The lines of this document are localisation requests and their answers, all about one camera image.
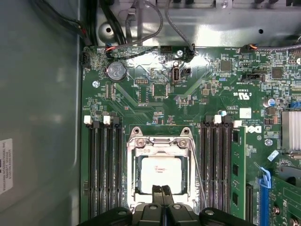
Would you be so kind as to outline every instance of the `heatsink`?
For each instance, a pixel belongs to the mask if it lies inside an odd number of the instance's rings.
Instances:
[[[301,150],[301,112],[282,112],[282,148]]]

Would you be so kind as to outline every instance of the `cpu socket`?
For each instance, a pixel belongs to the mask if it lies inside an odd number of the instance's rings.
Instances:
[[[190,205],[197,196],[196,144],[190,128],[179,136],[144,136],[134,127],[127,142],[127,203],[151,203],[153,185],[169,185],[174,202]]]

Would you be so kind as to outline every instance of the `blue connector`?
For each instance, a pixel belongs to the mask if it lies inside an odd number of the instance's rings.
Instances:
[[[291,108],[300,108],[301,102],[299,102],[299,101],[291,102],[290,107]]]
[[[260,185],[260,223],[259,226],[269,226],[269,189],[271,189],[271,174],[268,170],[260,167],[265,173],[259,179]]]

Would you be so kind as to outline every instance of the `sticker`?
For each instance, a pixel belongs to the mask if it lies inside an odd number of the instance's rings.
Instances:
[[[13,187],[13,139],[0,140],[0,194]]]
[[[252,118],[252,109],[251,108],[240,108],[239,109],[239,118],[251,119]]]
[[[268,160],[273,161],[277,155],[279,155],[279,152],[277,150],[273,151],[272,154],[269,155]]]

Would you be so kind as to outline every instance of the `white slot latch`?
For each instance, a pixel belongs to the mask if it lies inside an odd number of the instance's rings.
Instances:
[[[213,122],[214,122],[215,124],[221,123],[221,122],[222,122],[222,116],[221,116],[220,114],[216,114],[216,115],[214,116]]]
[[[104,123],[105,125],[110,125],[110,123],[111,123],[111,117],[110,117],[109,115],[105,115],[105,116],[103,117],[103,123]]]
[[[90,115],[85,115],[84,116],[84,124],[91,125],[92,122],[93,122],[92,117]]]
[[[241,120],[234,120],[233,127],[234,128],[238,128],[238,127],[242,126],[242,124],[243,124],[243,121],[241,121]]]

